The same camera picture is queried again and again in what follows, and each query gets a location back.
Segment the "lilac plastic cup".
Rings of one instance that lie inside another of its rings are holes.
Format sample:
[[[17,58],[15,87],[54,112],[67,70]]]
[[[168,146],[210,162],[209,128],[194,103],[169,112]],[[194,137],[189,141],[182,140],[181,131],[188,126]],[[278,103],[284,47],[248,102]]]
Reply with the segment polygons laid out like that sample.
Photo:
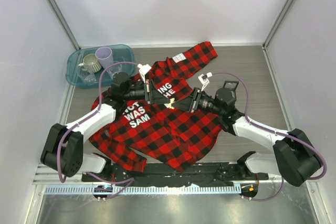
[[[100,65],[106,69],[114,63],[113,52],[110,47],[100,47],[96,50],[95,56]]]

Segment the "clear plastic cup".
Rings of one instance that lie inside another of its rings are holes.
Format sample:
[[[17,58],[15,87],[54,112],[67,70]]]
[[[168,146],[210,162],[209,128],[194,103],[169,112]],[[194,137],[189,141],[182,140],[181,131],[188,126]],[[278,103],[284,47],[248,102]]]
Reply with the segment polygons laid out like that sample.
[[[78,67],[77,75],[84,83],[96,82],[95,74],[93,72],[86,70],[84,67]]]

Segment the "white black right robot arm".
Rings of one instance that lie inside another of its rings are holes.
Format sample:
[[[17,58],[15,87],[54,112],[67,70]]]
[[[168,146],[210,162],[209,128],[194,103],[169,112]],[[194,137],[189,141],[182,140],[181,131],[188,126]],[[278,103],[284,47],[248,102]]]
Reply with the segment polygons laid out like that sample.
[[[256,122],[237,110],[235,102],[235,91],[231,89],[220,88],[214,97],[210,97],[196,88],[187,98],[172,101],[171,105],[191,113],[198,110],[214,113],[225,132],[254,141],[271,151],[271,154],[252,153],[240,163],[237,173],[242,179],[267,173],[281,176],[299,187],[306,180],[314,179],[313,175],[319,169],[326,169],[322,157],[303,131],[287,132]]]

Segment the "grey ribbed ceramic mug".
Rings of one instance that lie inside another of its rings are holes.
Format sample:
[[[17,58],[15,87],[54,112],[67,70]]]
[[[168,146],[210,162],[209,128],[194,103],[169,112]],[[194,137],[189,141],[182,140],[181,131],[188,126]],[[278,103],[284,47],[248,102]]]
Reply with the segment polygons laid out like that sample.
[[[93,73],[99,72],[102,68],[95,54],[88,54],[84,56],[82,63],[80,63],[78,67],[84,67],[86,70]]]

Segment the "red black plaid shirt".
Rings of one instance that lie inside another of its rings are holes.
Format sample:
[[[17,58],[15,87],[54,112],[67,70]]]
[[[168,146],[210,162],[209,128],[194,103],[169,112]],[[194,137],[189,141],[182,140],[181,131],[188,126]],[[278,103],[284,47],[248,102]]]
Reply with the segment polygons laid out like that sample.
[[[150,79],[168,82],[168,98],[177,99],[181,89],[191,89],[188,78],[202,70],[217,53],[208,41],[155,62]],[[89,142],[126,170],[143,172],[151,156],[182,172],[213,148],[221,131],[217,115],[170,109],[164,104],[129,101],[124,113],[94,133]]]

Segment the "small black jewellery box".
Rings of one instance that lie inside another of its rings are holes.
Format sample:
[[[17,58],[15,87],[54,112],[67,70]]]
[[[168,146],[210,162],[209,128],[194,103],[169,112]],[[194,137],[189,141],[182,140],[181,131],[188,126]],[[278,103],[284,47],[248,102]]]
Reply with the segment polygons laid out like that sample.
[[[225,81],[223,88],[229,89],[230,91],[236,91],[239,85],[239,81]]]

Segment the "clear drinking glass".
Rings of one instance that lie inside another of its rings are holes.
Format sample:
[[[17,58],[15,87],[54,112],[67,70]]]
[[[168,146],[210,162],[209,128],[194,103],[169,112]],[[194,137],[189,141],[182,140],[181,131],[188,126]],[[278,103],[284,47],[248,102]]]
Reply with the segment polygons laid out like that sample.
[[[107,71],[108,75],[109,75],[111,78],[113,78],[113,76],[114,76],[116,73],[122,72],[122,64],[119,64],[118,61],[114,61],[113,63],[114,63],[114,64],[117,63],[117,65],[111,67],[111,68]]]

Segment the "teal plastic bin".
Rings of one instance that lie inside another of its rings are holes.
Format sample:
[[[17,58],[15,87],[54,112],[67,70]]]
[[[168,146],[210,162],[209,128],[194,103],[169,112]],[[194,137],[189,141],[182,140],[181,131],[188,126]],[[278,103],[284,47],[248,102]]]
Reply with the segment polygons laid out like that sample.
[[[67,60],[66,80],[82,89],[109,86],[117,72],[133,75],[135,66],[133,50],[124,44],[80,49],[72,53]]]

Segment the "aluminium front frame rail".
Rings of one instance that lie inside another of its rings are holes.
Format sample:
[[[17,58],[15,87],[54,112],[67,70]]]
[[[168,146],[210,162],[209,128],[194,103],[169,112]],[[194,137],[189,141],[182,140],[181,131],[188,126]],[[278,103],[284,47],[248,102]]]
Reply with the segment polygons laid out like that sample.
[[[242,164],[244,168],[247,168],[247,166],[244,163],[239,163]],[[285,174],[284,175],[279,175],[281,177],[284,178],[284,180],[286,182],[288,182],[289,184],[295,186],[295,187],[299,187],[301,186],[306,180],[307,178],[309,178],[311,175],[308,175],[305,177],[301,176],[302,174],[298,173],[298,169],[294,170],[294,169],[285,169]],[[258,172],[259,173],[265,173],[268,174],[269,179],[271,178],[271,172]],[[72,176],[68,176],[66,175],[66,181],[68,183],[90,183],[90,182],[99,182],[98,179],[88,175],[88,174],[84,174],[83,172],[77,172],[76,174],[72,175]],[[33,179],[33,183],[34,184],[58,184],[60,183],[58,174],[55,170],[46,167],[46,166],[40,166],[37,169],[37,173]]]

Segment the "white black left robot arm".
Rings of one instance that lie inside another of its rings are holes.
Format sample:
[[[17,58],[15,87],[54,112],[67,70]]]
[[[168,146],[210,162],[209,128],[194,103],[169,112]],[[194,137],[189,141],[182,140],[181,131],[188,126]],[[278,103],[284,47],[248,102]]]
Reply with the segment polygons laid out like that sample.
[[[95,132],[120,117],[128,101],[144,100],[148,104],[168,104],[170,99],[161,94],[152,80],[143,77],[131,84],[124,72],[116,73],[111,82],[111,93],[99,100],[99,105],[82,118],[67,125],[54,124],[47,136],[41,162],[58,172],[61,182],[78,172],[92,172],[105,182],[112,174],[107,159],[98,154],[84,154],[83,145]]]

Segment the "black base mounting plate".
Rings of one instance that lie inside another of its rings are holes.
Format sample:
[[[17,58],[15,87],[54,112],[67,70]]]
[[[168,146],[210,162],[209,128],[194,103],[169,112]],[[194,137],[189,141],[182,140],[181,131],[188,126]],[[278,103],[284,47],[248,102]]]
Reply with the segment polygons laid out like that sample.
[[[106,172],[97,175],[107,181],[121,182],[133,178],[134,187],[182,187],[192,184],[200,187],[231,186],[235,181],[268,180],[265,173],[253,174],[242,164],[228,162],[196,163],[178,172],[163,163],[149,163],[144,172],[128,171],[111,164]]]

